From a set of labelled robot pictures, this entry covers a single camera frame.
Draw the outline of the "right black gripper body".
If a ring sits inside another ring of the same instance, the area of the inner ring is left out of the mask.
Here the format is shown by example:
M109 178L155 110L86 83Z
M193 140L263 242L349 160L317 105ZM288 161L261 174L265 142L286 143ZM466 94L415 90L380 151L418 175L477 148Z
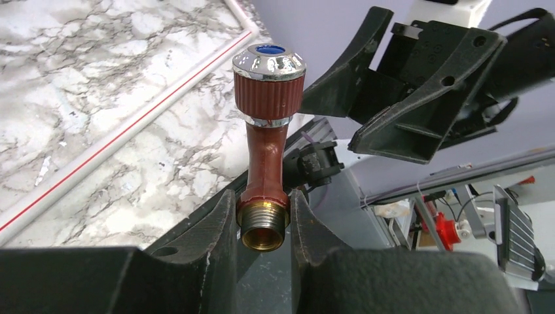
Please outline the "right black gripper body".
M554 20L503 36L444 22L395 24L348 115L351 150L440 150L495 131L554 78Z

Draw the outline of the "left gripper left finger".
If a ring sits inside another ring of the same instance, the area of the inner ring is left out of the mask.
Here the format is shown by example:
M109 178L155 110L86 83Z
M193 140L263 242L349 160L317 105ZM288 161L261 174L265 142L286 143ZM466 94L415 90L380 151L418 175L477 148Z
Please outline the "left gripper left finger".
M2 313L233 313L235 194L167 245L3 249Z

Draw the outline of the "white PVC pipe frame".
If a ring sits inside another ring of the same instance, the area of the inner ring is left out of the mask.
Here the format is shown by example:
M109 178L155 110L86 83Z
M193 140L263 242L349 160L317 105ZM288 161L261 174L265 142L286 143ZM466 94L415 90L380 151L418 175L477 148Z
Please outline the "white PVC pipe frame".
M180 79L123 121L120 126L91 145L72 162L55 172L47 180L42 181L39 186L1 213L1 245L17 236L39 215L64 197L106 159L195 87L206 75L259 35L258 26L246 15L238 1L225 1L224 3L243 27L243 32L239 37L205 57Z

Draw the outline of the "brown water faucet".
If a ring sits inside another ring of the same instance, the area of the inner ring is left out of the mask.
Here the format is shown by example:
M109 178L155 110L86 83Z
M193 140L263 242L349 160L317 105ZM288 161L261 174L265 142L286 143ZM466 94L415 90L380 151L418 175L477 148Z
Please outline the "brown water faucet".
M266 253L281 247L290 223L283 155L289 124L301 108L307 66L289 48L260 43L234 56L232 69L249 151L247 186L237 201L236 222L242 243Z

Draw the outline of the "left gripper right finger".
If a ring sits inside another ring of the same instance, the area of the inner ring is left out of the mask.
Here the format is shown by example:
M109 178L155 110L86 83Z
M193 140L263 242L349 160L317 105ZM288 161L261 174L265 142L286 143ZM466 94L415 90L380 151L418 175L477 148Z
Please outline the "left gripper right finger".
M291 193L293 313L519 313L497 266L473 253L353 249Z

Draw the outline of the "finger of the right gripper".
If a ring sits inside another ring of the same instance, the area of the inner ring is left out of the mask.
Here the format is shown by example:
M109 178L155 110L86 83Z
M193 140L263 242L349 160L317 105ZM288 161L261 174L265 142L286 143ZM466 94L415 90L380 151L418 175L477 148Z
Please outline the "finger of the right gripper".
M369 8L340 57L304 92L300 113L335 117L349 114L368 81L369 66L392 17L392 10Z
M357 154L428 164L506 45L478 28L394 28L350 117Z

